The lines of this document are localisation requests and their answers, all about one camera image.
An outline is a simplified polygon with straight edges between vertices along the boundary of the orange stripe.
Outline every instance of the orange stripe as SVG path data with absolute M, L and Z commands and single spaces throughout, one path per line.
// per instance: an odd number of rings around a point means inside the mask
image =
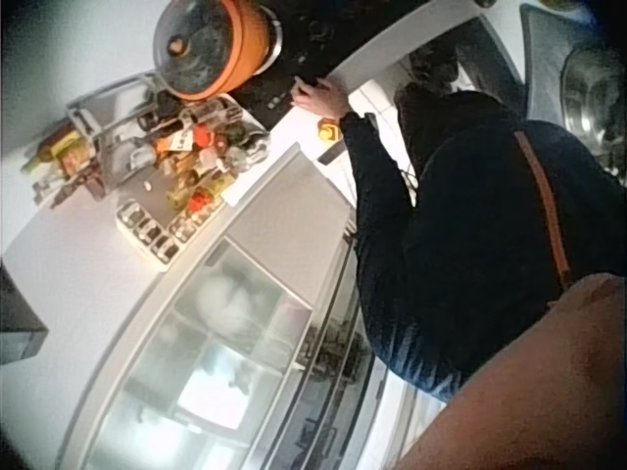
M 549 230 L 549 237 L 551 239 L 553 259 L 555 267 L 557 268 L 559 282 L 561 283 L 562 289 L 565 291 L 571 284 L 570 265 L 568 264 L 568 258 L 566 257 L 566 251 L 563 246 L 559 219 L 557 218 L 557 206 L 555 204 L 553 191 L 551 190 L 551 184 L 527 136 L 521 131 L 514 132 L 514 136 L 518 141 L 522 154 L 531 167 L 536 184 L 540 190 L 542 205 L 545 208 L 547 229 Z

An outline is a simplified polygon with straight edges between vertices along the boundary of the white cabinet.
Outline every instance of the white cabinet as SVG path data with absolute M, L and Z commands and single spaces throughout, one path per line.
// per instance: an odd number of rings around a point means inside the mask
M 293 389 L 313 316 L 330 303 L 349 211 L 292 148 L 240 207 L 217 214 L 105 358 L 61 468 L 230 470 L 250 460 L 281 391 Z

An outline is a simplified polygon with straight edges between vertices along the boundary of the cabinet door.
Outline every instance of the cabinet door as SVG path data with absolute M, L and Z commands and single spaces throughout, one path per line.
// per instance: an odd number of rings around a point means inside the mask
M 350 206 L 299 154 L 228 229 L 229 238 L 312 306 L 349 217 Z

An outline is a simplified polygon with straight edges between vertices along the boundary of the person's hand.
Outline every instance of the person's hand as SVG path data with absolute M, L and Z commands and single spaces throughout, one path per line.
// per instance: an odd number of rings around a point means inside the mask
M 349 97 L 331 81 L 325 78 L 317 80 L 317 86 L 307 85 L 298 76 L 292 87 L 292 106 L 339 121 L 352 111 Z

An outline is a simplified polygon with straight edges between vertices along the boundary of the bare arm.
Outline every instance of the bare arm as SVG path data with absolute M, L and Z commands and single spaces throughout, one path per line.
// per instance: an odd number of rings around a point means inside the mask
M 573 286 L 468 381 L 397 470 L 596 468 L 624 417 L 624 282 Z

